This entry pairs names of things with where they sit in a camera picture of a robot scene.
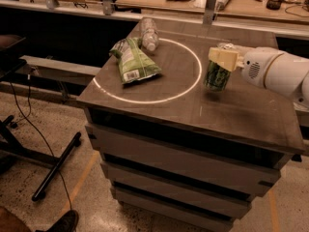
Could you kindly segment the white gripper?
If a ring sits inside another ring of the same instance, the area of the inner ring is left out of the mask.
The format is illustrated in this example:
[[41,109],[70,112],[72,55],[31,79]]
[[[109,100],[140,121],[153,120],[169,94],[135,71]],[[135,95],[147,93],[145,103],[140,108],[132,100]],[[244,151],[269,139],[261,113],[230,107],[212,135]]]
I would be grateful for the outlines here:
[[[238,52],[248,51],[248,47],[232,43],[218,43],[211,47],[209,60],[219,67],[233,72],[237,67]],[[267,71],[273,62],[284,52],[270,47],[257,47],[249,50],[243,58],[241,76],[250,84],[260,88],[266,87]]]

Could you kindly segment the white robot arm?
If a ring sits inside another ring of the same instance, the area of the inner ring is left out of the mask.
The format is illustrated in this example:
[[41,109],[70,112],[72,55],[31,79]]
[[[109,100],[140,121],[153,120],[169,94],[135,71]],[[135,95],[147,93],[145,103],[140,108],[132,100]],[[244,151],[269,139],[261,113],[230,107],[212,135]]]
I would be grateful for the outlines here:
[[309,60],[272,47],[220,43],[209,50],[209,60],[225,71],[240,68],[248,83],[309,107]]

